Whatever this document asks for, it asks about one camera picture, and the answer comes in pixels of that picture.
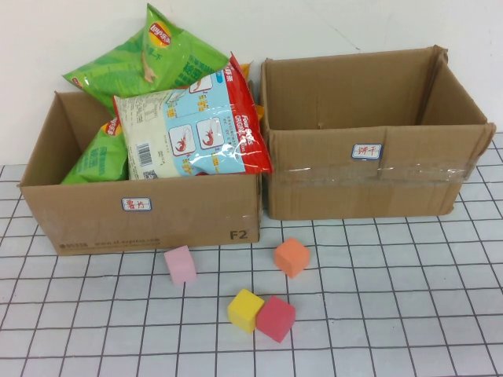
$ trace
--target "green chip bag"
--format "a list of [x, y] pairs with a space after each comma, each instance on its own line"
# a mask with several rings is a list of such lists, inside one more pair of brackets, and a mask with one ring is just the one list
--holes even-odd
[[113, 112], [112, 97], [134, 97], [192, 85], [229, 58], [147, 5], [142, 30], [102, 57], [64, 75]]
[[97, 132], [62, 185], [127, 179], [127, 147], [117, 118]]

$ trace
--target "orange foam cube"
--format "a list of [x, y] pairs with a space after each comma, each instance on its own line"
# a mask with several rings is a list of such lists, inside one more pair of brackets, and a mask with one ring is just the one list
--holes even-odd
[[289, 238], [274, 252], [274, 263], [293, 279], [309, 265], [309, 249]]

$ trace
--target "lay's logo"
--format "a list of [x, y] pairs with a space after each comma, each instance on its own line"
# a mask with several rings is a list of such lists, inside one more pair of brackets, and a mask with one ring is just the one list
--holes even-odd
[[120, 122], [117, 118], [114, 118], [113, 120], [105, 124], [101, 129], [110, 136], [117, 136], [123, 132], [122, 127], [120, 126]]
[[170, 29], [162, 21], [154, 22], [150, 26], [149, 36], [150, 41], [158, 47], [169, 46], [171, 43]]

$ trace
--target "white wall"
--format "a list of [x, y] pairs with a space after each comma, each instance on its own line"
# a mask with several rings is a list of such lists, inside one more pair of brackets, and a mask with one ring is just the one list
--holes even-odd
[[[152, 0], [240, 61], [439, 44], [486, 116], [503, 126], [501, 0]], [[143, 25], [140, 0], [2, 0], [0, 165], [26, 163], [61, 77]], [[259, 65], [252, 69], [256, 78]]]

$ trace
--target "yellow foam cube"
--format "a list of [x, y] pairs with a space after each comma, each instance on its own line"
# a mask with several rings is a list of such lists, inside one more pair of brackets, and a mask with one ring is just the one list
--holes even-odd
[[252, 333], [255, 330], [255, 318], [262, 305], [264, 305], [264, 300], [259, 296], [252, 294], [247, 289], [241, 289], [227, 307], [230, 323]]

